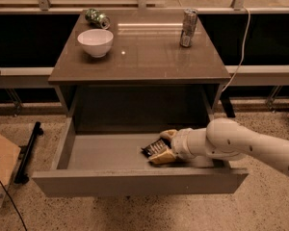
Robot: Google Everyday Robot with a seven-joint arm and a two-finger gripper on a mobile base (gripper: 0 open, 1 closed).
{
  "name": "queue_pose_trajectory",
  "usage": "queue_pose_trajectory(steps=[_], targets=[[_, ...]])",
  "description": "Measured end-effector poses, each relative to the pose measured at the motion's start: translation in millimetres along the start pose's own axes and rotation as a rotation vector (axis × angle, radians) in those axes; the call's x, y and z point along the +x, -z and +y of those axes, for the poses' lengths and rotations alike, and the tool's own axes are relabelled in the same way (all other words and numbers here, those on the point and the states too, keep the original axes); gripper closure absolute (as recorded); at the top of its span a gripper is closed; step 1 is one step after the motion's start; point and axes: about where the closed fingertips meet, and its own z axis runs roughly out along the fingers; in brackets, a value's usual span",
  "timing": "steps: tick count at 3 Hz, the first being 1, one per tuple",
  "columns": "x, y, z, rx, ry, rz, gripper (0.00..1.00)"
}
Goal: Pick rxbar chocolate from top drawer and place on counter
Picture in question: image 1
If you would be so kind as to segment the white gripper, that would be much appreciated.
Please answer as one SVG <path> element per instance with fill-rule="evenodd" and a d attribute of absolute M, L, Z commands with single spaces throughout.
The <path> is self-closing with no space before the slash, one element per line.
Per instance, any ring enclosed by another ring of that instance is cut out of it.
<path fill-rule="evenodd" d="M 166 148 L 151 155 L 148 160 L 154 165 L 172 163 L 176 156 L 182 160 L 194 159 L 195 155 L 191 152 L 188 145 L 188 137 L 192 132 L 191 128 L 187 129 L 170 129 L 160 133 L 160 137 L 171 142 L 171 149 Z"/>

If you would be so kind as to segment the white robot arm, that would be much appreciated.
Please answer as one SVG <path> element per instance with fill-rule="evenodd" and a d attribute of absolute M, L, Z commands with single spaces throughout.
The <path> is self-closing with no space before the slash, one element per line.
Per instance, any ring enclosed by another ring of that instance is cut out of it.
<path fill-rule="evenodd" d="M 288 140 L 259 134 L 227 118 L 213 119 L 206 128 L 163 131 L 146 149 L 155 165 L 198 156 L 236 161 L 249 155 L 289 177 Z"/>

